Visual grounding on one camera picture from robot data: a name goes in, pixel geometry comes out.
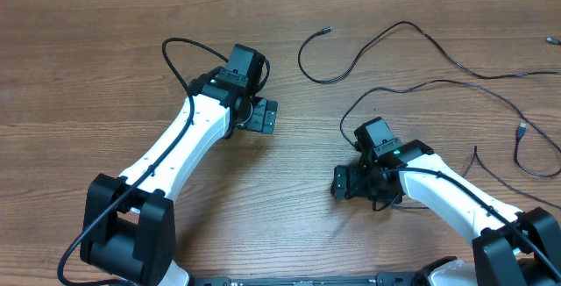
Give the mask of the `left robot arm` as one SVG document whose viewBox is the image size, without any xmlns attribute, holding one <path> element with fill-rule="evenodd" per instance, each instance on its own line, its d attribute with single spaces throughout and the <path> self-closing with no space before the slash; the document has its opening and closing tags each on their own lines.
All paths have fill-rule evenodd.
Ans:
<svg viewBox="0 0 561 286">
<path fill-rule="evenodd" d="M 180 113 L 154 145 L 119 176 L 100 174 L 89 185 L 82 233 L 60 259 L 57 276 L 74 250 L 83 262 L 110 274 L 109 285 L 191 285 L 175 261 L 174 206 L 208 150 L 236 130 L 273 133 L 278 104 L 259 97 L 269 60 L 236 44 L 222 66 L 191 82 Z"/>
</svg>

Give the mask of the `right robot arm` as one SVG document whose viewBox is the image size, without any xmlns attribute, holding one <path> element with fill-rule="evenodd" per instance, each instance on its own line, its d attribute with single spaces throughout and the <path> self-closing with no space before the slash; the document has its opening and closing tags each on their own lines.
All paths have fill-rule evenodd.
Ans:
<svg viewBox="0 0 561 286">
<path fill-rule="evenodd" d="M 560 226 L 546 210 L 522 211 L 488 195 L 414 139 L 402 143 L 382 118 L 354 132 L 355 164 L 338 165 L 330 188 L 337 200 L 361 197 L 383 211 L 409 197 L 436 213 L 471 247 L 472 262 L 455 256 L 415 273 L 392 275 L 392 285 L 558 285 Z"/>
</svg>

